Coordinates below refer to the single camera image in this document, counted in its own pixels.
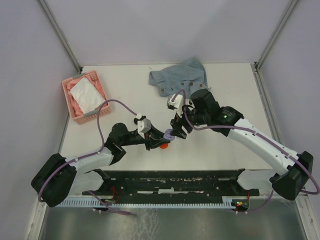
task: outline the light blue fabric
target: light blue fabric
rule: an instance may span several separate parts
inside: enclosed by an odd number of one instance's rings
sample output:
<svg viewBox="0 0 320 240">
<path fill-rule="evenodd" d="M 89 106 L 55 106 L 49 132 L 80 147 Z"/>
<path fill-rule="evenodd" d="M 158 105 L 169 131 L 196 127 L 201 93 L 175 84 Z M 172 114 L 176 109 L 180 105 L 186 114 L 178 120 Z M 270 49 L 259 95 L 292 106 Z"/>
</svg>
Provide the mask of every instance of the light blue fabric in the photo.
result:
<svg viewBox="0 0 320 240">
<path fill-rule="evenodd" d="M 186 98 L 190 98 L 195 91 L 208 89 L 205 67 L 195 57 L 160 71 L 151 71 L 149 84 L 158 88 L 161 97 L 184 89 Z"/>
</svg>

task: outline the red wire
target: red wire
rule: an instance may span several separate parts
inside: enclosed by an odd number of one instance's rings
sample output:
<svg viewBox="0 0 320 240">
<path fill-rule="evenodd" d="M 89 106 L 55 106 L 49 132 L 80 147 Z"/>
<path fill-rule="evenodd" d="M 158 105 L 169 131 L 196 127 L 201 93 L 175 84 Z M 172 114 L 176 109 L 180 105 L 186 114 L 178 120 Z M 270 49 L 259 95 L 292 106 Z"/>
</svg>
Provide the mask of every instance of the red wire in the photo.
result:
<svg viewBox="0 0 320 240">
<path fill-rule="evenodd" d="M 248 200 L 250 198 L 250 191 L 248 190 L 248 196 L 246 197 L 246 199 Z"/>
<path fill-rule="evenodd" d="M 117 194 L 116 196 L 116 201 L 114 202 L 115 204 L 119 201 L 119 194 L 118 194 L 118 191 L 116 190 L 116 188 L 114 186 L 111 187 L 112 190 L 113 190 L 113 195 L 112 195 L 112 199 L 114 200 L 115 199 L 115 195 Z"/>
</svg>

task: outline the pink basket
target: pink basket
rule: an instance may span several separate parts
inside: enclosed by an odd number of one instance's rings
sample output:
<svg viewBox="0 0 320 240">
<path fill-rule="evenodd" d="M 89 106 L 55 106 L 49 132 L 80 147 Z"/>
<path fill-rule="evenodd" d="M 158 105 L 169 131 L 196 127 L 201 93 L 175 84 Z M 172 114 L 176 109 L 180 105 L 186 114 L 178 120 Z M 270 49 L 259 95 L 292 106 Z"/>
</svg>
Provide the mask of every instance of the pink basket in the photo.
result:
<svg viewBox="0 0 320 240">
<path fill-rule="evenodd" d="M 97 71 L 96 70 L 92 70 L 92 71 L 88 71 L 88 72 L 84 72 L 82 74 L 79 74 L 79 75 L 76 75 L 76 76 L 73 76 L 73 77 L 70 77 L 66 80 L 63 80 L 62 81 L 62 87 L 63 87 L 63 91 L 64 91 L 64 95 L 65 95 L 65 99 L 66 99 L 66 103 L 68 104 L 68 109 L 69 109 L 69 113 L 70 113 L 70 117 L 72 118 L 72 120 L 74 120 L 77 124 L 84 124 L 86 122 L 89 122 L 91 120 L 94 120 L 94 119 L 97 119 L 97 113 L 98 113 L 98 110 L 93 110 L 91 112 L 88 112 L 82 116 L 76 116 L 75 115 L 75 110 L 74 108 L 72 107 L 71 105 L 71 101 L 70 101 L 70 96 L 69 96 L 69 93 L 68 93 L 68 90 L 67 90 L 67 84 L 71 81 L 71 80 L 74 80 L 74 79 L 79 79 L 80 77 L 82 77 L 83 75 L 89 75 L 90 79 L 94 82 L 96 81 L 99 81 L 100 84 L 101 84 L 101 81 L 99 79 L 99 76 L 97 74 Z M 106 96 L 106 93 L 105 93 L 105 90 L 104 88 L 102 88 L 103 90 L 103 98 L 105 100 L 107 100 L 107 96 Z M 106 104 L 102 109 L 101 109 L 101 112 L 100 112 L 100 117 L 103 116 L 103 115 L 106 115 L 106 114 L 109 114 L 111 113 L 111 110 L 110 110 L 110 107 L 109 107 L 109 104 Z"/>
</svg>

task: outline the purple wall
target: purple wall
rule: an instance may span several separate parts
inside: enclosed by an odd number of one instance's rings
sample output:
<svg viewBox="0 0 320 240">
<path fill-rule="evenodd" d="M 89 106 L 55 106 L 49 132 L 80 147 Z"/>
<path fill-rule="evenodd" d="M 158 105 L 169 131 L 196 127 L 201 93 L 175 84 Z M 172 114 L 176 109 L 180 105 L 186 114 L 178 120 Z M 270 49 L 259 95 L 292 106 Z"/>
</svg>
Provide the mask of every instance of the purple wall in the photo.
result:
<svg viewBox="0 0 320 240">
<path fill-rule="evenodd" d="M 75 74 L 35 0 L 0 8 L 0 236 L 24 239 L 30 183 L 57 151 L 67 117 L 61 81 Z"/>
<path fill-rule="evenodd" d="M 289 0 L 47 0 L 87 65 L 257 61 Z"/>
<path fill-rule="evenodd" d="M 320 183 L 320 1 L 301 1 L 262 68 L 286 145 L 314 156 Z M 308 190 L 314 191 L 308 182 Z M 310 196 L 320 223 L 320 197 Z"/>
</svg>

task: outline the white towel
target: white towel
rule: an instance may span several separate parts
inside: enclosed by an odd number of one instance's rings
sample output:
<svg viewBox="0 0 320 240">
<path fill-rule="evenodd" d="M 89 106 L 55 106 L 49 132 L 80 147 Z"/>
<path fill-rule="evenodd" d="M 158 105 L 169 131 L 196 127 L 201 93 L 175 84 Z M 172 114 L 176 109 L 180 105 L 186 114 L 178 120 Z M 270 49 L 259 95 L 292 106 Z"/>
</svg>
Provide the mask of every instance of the white towel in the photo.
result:
<svg viewBox="0 0 320 240">
<path fill-rule="evenodd" d="M 105 99 L 98 90 L 84 77 L 70 90 L 70 94 L 79 104 L 83 114 L 87 114 L 95 110 L 101 105 Z"/>
</svg>

